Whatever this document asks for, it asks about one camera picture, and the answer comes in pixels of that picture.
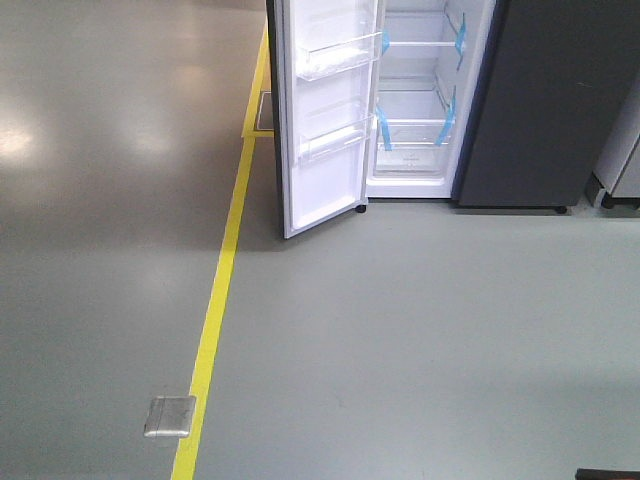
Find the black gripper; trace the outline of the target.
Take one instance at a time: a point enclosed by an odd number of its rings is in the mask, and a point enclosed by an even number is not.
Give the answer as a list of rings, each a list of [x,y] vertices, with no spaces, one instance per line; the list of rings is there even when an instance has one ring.
[[[580,468],[575,473],[575,479],[576,480],[640,480],[640,472]]]

